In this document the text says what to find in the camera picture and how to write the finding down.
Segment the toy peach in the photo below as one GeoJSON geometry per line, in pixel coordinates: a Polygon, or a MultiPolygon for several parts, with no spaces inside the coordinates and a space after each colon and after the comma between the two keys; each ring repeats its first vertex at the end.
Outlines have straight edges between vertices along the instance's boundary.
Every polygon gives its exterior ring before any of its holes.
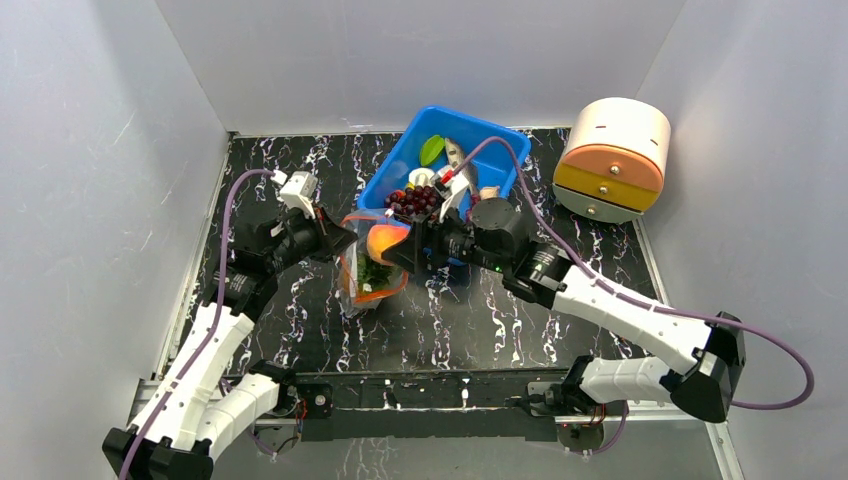
{"type": "Polygon", "coordinates": [[[392,266],[393,263],[384,258],[390,248],[403,242],[409,229],[404,226],[391,224],[375,224],[370,228],[366,237],[366,250],[371,260],[381,265],[392,266]]]}

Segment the toy pineapple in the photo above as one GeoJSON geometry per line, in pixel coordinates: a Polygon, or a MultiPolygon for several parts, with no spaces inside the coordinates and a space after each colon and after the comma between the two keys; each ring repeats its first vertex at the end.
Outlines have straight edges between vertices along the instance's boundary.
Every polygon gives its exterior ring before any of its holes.
{"type": "Polygon", "coordinates": [[[366,254],[359,254],[356,260],[357,298],[373,300],[393,294],[402,283],[403,272],[395,266],[378,264],[366,254]]]}

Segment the clear zip top bag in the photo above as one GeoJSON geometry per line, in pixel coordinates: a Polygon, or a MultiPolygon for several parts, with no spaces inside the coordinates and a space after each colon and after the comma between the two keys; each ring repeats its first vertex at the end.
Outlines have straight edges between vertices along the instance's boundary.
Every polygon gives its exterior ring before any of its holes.
{"type": "Polygon", "coordinates": [[[348,214],[341,226],[353,231],[357,240],[340,255],[337,289],[342,312],[354,317],[365,310],[376,309],[380,302],[400,293],[407,284],[408,273],[400,267],[374,260],[368,251],[370,233],[375,240],[403,239],[409,226],[399,222],[388,209],[360,209],[348,214]]]}

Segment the green toy starfruit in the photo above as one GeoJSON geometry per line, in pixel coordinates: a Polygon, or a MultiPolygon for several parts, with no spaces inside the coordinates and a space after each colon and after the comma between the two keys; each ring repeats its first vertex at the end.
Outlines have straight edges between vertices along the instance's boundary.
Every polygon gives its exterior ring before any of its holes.
{"type": "Polygon", "coordinates": [[[419,164],[429,168],[441,156],[445,148],[445,139],[440,135],[429,137],[419,150],[419,164]]]}

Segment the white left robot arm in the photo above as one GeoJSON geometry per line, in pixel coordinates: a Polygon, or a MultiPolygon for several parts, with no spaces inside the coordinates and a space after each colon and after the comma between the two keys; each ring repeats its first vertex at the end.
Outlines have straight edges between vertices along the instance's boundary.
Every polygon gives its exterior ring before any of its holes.
{"type": "Polygon", "coordinates": [[[238,380],[224,371],[278,290],[278,277],[304,260],[331,263],[357,240],[321,207],[297,208],[238,233],[218,268],[164,380],[125,429],[102,444],[121,479],[208,479],[216,460],[264,415],[302,420],[325,412],[331,393],[301,387],[293,370],[269,360],[238,380]]]}

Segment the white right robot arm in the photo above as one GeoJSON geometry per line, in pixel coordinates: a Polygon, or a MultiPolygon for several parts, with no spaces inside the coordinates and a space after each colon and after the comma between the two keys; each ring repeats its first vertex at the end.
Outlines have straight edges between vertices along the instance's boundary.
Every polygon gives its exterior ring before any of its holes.
{"type": "Polygon", "coordinates": [[[515,297],[590,321],[647,352],[641,359],[579,357],[561,384],[530,394],[528,407],[540,415],[656,401],[710,423],[728,416],[745,363],[735,317],[687,320],[629,289],[590,278],[563,249],[536,237],[531,219],[503,198],[478,203],[469,220],[454,208],[439,220],[417,215],[411,228],[371,234],[367,245],[373,259],[409,273],[450,259],[494,271],[515,297]]]}

